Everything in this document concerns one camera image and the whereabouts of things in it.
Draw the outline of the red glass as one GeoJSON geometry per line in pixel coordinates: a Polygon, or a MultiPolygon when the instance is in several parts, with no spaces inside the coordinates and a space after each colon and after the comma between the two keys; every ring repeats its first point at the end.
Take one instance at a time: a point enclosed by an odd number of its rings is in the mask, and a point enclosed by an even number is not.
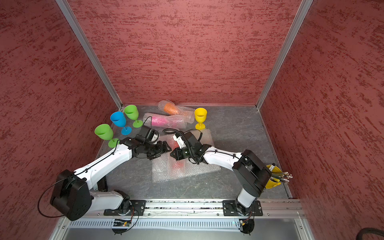
{"type": "MultiPolygon", "coordinates": [[[[174,135],[171,135],[169,138],[169,145],[174,150],[179,147],[179,144],[174,139],[174,135]]],[[[186,159],[177,161],[174,158],[170,157],[168,161],[169,174],[172,179],[184,178],[187,174],[186,172],[186,159]]]]}

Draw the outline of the pink glass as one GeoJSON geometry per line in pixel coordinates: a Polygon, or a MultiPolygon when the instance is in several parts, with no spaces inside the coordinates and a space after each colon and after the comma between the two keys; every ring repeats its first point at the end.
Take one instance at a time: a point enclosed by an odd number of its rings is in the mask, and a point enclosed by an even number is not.
{"type": "Polygon", "coordinates": [[[187,127],[186,118],[182,115],[164,116],[153,113],[145,113],[143,116],[145,126],[184,129],[187,127]]]}

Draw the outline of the yellow glass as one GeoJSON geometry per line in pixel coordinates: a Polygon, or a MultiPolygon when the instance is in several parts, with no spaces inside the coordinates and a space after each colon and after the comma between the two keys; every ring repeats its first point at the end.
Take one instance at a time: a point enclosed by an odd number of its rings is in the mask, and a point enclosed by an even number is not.
{"type": "Polygon", "coordinates": [[[204,122],[207,119],[208,111],[204,108],[197,108],[195,110],[195,119],[198,122],[195,126],[197,130],[204,130],[206,128],[204,122]]]}

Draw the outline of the dark green glass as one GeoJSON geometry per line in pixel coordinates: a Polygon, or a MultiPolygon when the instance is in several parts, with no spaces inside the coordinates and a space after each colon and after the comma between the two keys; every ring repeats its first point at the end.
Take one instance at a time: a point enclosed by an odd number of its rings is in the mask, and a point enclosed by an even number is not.
{"type": "Polygon", "coordinates": [[[124,109],[124,113],[126,116],[130,119],[133,120],[133,127],[134,128],[140,128],[143,126],[143,121],[139,120],[139,111],[137,106],[135,105],[128,105],[124,109]]]}

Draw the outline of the blue glass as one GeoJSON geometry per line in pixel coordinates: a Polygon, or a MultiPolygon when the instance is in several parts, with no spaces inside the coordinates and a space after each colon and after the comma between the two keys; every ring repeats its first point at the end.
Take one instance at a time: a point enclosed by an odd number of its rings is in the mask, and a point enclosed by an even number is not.
{"type": "Polygon", "coordinates": [[[114,112],[110,116],[110,120],[119,128],[122,128],[121,134],[124,136],[129,135],[132,132],[131,127],[127,127],[127,120],[122,112],[114,112]]]}

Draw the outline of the light green wine glass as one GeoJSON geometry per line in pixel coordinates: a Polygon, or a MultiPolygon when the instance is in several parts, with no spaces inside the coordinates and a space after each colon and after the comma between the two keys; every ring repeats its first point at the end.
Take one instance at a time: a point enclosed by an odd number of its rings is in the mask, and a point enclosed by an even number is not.
{"type": "Polygon", "coordinates": [[[108,141],[109,148],[115,148],[118,144],[117,138],[114,138],[114,132],[110,125],[101,124],[97,126],[94,130],[94,133],[102,140],[108,141]]]}

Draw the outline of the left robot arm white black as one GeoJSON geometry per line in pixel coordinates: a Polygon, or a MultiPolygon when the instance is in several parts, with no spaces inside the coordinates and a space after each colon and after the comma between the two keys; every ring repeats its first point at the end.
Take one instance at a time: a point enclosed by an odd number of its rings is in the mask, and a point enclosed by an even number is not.
{"type": "Polygon", "coordinates": [[[171,152],[165,141],[159,140],[158,131],[143,126],[133,137],[117,141],[113,150],[90,164],[71,172],[61,172],[51,186],[50,204],[63,217],[75,221],[89,212],[112,211],[126,216],[133,213],[130,197],[122,191],[94,191],[94,186],[107,174],[132,158],[153,160],[171,152]]]}

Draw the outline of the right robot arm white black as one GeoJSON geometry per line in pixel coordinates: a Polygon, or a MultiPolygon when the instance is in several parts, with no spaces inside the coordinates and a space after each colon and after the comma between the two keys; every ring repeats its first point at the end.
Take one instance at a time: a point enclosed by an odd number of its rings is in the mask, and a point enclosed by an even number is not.
{"type": "Polygon", "coordinates": [[[178,143],[170,156],[177,161],[187,159],[192,164],[217,165],[231,170],[236,175],[242,190],[235,200],[236,210],[242,216],[249,216],[252,204],[260,197],[272,176],[269,168],[250,150],[232,153],[219,150],[214,146],[200,142],[203,133],[197,139],[191,131],[164,129],[165,135],[172,135],[178,143]]]}

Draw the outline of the orange glass in bubble wrap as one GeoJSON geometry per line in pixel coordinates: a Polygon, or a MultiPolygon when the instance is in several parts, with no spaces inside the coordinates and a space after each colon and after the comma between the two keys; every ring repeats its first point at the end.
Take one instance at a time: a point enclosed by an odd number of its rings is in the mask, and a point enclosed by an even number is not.
{"type": "Polygon", "coordinates": [[[158,109],[169,115],[181,115],[186,122],[192,124],[195,121],[195,110],[189,107],[177,106],[169,100],[162,100],[158,103],[158,109]]]}

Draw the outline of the right base wiring plug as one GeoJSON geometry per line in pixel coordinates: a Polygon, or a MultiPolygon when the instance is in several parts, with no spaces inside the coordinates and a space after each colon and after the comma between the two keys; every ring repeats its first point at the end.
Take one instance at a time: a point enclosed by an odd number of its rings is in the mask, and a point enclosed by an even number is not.
{"type": "Polygon", "coordinates": [[[246,221],[240,221],[240,232],[243,234],[251,234],[251,232],[254,230],[255,227],[255,221],[254,220],[246,220],[246,221]]]}

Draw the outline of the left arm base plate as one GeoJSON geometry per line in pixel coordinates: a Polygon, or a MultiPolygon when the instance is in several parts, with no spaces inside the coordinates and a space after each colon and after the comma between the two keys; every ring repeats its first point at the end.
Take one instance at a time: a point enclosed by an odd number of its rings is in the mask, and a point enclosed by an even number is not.
{"type": "Polygon", "coordinates": [[[104,216],[132,216],[137,214],[142,216],[146,207],[145,200],[124,200],[123,203],[115,210],[107,209],[104,211],[104,216]]]}

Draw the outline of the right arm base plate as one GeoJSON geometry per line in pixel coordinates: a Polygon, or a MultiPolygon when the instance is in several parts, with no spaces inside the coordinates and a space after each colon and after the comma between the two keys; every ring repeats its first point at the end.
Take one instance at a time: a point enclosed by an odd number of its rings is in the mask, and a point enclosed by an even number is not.
{"type": "Polygon", "coordinates": [[[260,201],[253,201],[251,206],[246,208],[237,201],[225,200],[222,202],[224,216],[243,216],[260,217],[263,216],[263,210],[260,201]]]}

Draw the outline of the left aluminium corner post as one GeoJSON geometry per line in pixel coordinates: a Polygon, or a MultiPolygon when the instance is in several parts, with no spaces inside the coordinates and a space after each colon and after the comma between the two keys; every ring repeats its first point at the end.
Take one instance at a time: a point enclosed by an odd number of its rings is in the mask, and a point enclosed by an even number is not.
{"type": "Polygon", "coordinates": [[[82,27],[80,26],[80,23],[78,22],[78,20],[75,16],[74,12],[72,11],[68,1],[56,0],[56,3],[59,6],[61,12],[63,13],[65,19],[69,23],[74,34],[76,35],[81,46],[83,47],[85,53],[87,54],[89,60],[91,61],[92,65],[93,65],[93,67],[95,68],[96,72],[98,73],[99,77],[101,78],[104,86],[106,87],[107,91],[109,92],[110,96],[112,97],[113,101],[115,102],[117,108],[119,110],[121,110],[123,107],[123,102],[121,101],[120,97],[118,96],[110,78],[108,77],[108,75],[107,75],[106,71],[104,70],[99,58],[97,57],[95,51],[93,50],[91,43],[89,42],[88,38],[86,37],[86,34],[84,33],[82,27]]]}

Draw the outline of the aluminium corner post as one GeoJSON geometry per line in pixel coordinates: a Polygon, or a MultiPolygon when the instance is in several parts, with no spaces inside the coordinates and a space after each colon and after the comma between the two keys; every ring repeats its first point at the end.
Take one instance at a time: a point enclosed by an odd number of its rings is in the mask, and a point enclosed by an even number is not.
{"type": "Polygon", "coordinates": [[[86,34],[84,33],[82,27],[80,26],[80,23],[78,22],[78,20],[75,16],[74,12],[72,11],[68,1],[56,0],[56,3],[59,6],[61,12],[63,13],[65,19],[69,23],[74,34],[76,35],[81,46],[83,47],[85,53],[87,54],[89,60],[91,61],[92,65],[93,65],[93,67],[95,68],[96,72],[98,73],[99,77],[101,78],[104,86],[106,87],[107,91],[109,92],[110,96],[112,97],[113,101],[115,102],[117,108],[119,110],[121,110],[123,107],[123,102],[121,101],[120,97],[118,96],[110,78],[108,77],[108,75],[107,75],[106,71],[104,70],[99,58],[97,57],[95,51],[93,50],[91,43],[89,42],[88,38],[86,37],[86,34]]]}
{"type": "Polygon", "coordinates": [[[313,3],[313,0],[302,0],[301,1],[301,4],[298,8],[298,11],[294,17],[294,20],[291,24],[291,27],[287,33],[287,36],[284,40],[284,43],[281,47],[279,54],[278,54],[276,62],[275,62],[274,66],[270,72],[270,75],[266,81],[266,84],[263,88],[263,91],[262,91],[262,93],[261,93],[261,95],[260,95],[260,97],[256,103],[256,108],[257,108],[258,112],[261,111],[262,105],[263,105],[263,103],[264,103],[264,101],[265,101],[265,99],[266,99],[279,71],[280,71],[281,66],[284,63],[284,60],[285,60],[297,34],[298,34],[298,32],[299,32],[299,30],[300,30],[300,28],[304,22],[304,19],[307,15],[312,3],[313,3]]]}

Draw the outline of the aluminium front rail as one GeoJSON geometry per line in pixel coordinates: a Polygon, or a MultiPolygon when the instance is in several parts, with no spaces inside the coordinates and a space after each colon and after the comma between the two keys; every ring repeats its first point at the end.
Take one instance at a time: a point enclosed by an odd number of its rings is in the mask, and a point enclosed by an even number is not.
{"type": "Polygon", "coordinates": [[[220,199],[146,199],[144,214],[140,218],[191,219],[299,219],[306,218],[300,200],[259,199],[263,216],[224,216],[220,199]]]}

